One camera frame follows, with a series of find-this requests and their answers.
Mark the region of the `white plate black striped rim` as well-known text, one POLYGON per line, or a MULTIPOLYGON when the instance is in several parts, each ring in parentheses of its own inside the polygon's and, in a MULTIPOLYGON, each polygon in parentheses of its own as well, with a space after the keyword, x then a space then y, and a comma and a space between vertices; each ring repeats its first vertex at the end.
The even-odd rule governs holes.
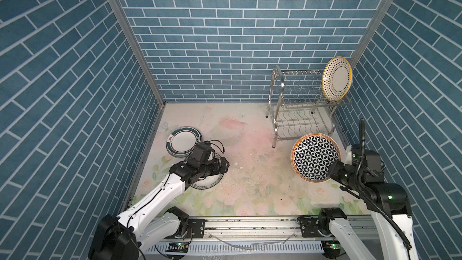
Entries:
POLYGON ((196 190, 207 190, 215 187, 223 178, 223 175, 215 175, 215 176, 208 176, 205 177, 205 164, 201 163, 199 166, 199 173, 200 176, 196 182, 192 183, 190 187, 196 190))

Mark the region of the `black white geometric pattern plate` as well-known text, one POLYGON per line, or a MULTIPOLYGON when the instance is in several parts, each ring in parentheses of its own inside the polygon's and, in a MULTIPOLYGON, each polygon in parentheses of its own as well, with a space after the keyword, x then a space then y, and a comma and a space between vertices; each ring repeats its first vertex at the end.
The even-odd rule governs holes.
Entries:
POLYGON ((328 170, 341 159, 337 143, 320 133, 307 134, 294 144, 291 166, 294 172, 307 182, 320 183, 329 180, 328 170))

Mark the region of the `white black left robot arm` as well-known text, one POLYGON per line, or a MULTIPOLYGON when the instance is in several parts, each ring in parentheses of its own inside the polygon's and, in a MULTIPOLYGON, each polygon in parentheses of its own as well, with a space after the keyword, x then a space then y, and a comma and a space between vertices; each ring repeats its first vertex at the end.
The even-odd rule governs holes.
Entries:
POLYGON ((117 216, 106 215, 97 225, 90 246, 90 260, 137 260, 160 240, 182 235, 188 216, 172 209, 159 220, 154 218, 191 184, 209 176, 228 172, 225 157, 205 162, 196 160, 174 164, 169 174, 142 200, 117 216))

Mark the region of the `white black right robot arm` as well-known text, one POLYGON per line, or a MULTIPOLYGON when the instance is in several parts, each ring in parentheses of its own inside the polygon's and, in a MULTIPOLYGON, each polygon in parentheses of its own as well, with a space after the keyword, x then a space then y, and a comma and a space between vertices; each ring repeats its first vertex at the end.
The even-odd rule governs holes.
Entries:
POLYGON ((385 181, 380 154, 364 144, 355 144, 347 164, 336 159, 335 152, 336 148, 324 144, 298 144, 292 149, 291 163, 301 178, 310 182, 332 179, 342 191, 366 203, 384 259, 416 260, 409 196, 401 185, 385 181))

